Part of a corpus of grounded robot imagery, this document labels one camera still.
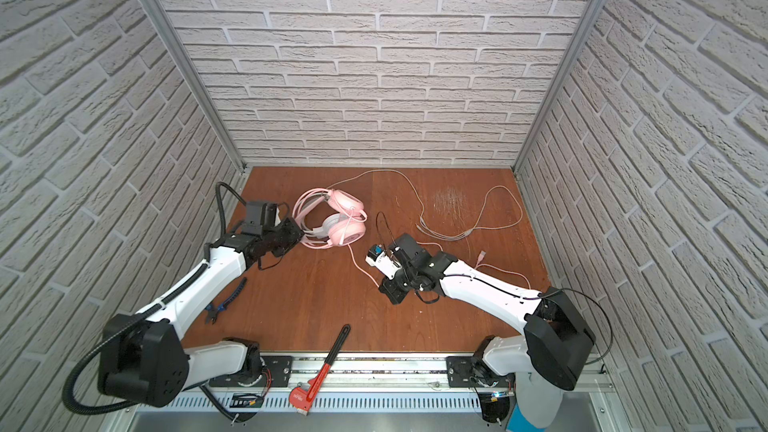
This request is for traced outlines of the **pink headphones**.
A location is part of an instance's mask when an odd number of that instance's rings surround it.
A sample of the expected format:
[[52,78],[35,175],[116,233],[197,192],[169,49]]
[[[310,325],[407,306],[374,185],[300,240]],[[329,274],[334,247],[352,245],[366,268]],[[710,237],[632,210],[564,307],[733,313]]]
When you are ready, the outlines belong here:
[[[335,214],[326,217],[321,226],[310,228],[305,219],[321,204],[328,205]],[[303,232],[301,243],[315,250],[346,247],[361,239],[368,218],[362,201],[342,190],[327,188],[314,188],[302,194],[292,215]]]

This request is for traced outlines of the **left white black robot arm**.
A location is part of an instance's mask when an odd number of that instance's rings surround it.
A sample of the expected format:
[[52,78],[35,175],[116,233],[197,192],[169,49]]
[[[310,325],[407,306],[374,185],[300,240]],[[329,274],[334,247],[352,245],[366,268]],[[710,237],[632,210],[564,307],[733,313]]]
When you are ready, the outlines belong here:
[[185,333],[218,294],[260,259],[284,256],[302,239],[290,217],[275,203],[255,202],[236,232],[207,246],[204,259],[166,293],[134,315],[119,314],[104,327],[98,390],[108,396],[154,407],[211,379],[232,376],[251,384],[262,376],[258,345],[230,338],[186,348]]

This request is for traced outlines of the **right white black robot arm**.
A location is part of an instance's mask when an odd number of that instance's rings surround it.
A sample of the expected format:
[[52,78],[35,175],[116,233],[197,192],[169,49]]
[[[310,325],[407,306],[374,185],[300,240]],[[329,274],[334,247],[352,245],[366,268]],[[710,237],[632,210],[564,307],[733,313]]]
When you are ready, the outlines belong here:
[[366,263],[384,275],[379,291],[394,305],[409,292],[434,292],[483,310],[519,333],[486,337],[469,360],[467,384],[492,387],[511,374],[531,373],[561,390],[576,388],[596,337],[563,290],[514,286],[451,254],[432,255],[408,234],[388,246],[373,245]]

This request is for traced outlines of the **grey gloved hand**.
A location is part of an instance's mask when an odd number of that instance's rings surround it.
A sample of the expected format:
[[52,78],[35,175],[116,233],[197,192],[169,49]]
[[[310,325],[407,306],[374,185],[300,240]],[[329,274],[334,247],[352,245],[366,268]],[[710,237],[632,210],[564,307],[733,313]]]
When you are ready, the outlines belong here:
[[508,431],[545,431],[560,409],[563,391],[537,372],[516,376],[516,405]]

